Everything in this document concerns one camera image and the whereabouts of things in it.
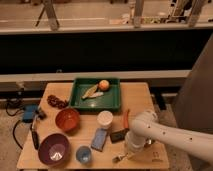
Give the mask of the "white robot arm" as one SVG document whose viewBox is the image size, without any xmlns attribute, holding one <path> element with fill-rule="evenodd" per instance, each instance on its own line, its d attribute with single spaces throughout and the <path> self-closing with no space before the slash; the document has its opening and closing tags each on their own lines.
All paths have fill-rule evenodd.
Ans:
<svg viewBox="0 0 213 171">
<path fill-rule="evenodd" d="M 213 134 L 162 125 L 157 114 L 150 110 L 132 119 L 125 136 L 126 152 L 141 151 L 147 139 L 174 146 L 213 165 Z"/>
</svg>

